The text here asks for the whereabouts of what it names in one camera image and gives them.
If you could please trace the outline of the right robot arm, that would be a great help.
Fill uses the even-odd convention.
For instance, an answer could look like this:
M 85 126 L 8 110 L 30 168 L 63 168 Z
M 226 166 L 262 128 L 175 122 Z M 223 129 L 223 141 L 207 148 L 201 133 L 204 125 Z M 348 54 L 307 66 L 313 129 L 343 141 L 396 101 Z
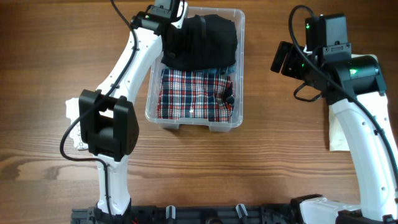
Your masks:
M 397 146 L 389 123 L 386 85 L 375 55 L 352 55 L 349 44 L 312 53 L 282 41 L 271 71 L 320 90 L 345 136 L 360 203 L 309 195 L 291 201 L 298 223 L 397 223 Z

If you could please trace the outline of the black garment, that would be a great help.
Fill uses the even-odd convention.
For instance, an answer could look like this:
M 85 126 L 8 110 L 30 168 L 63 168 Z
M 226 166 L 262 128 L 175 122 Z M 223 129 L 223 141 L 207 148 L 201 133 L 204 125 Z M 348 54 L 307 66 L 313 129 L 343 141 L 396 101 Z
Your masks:
M 234 65 L 238 38 L 233 21 L 216 14 L 183 20 L 180 29 L 170 26 L 164 38 L 162 63 L 184 70 L 206 70 Z

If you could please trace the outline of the red navy plaid shirt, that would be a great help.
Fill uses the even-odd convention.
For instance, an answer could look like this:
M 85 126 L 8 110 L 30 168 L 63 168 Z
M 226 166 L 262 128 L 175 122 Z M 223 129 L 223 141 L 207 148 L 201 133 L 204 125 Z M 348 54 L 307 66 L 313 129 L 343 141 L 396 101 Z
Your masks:
M 234 102 L 233 81 L 227 75 L 165 68 L 161 74 L 157 117 L 228 123 Z

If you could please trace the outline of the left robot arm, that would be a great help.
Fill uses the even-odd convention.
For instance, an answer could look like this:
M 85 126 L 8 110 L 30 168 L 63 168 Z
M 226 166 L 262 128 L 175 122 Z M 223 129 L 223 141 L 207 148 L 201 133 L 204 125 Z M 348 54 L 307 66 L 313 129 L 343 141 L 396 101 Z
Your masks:
M 175 16 L 139 12 L 109 76 L 96 91 L 83 90 L 78 99 L 81 139 L 88 145 L 99 173 L 100 198 L 90 218 L 94 222 L 131 221 L 127 162 L 139 135 L 133 103 L 175 20 Z

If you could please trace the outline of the blue denim jeans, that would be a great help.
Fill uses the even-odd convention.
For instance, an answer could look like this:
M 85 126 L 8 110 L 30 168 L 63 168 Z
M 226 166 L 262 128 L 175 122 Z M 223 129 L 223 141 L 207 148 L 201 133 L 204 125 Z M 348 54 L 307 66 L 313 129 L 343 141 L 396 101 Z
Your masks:
M 236 71 L 236 66 L 231 65 L 223 68 L 209 68 L 202 70 L 203 73 L 212 73 L 212 74 L 219 74 L 219 75 L 230 75 Z

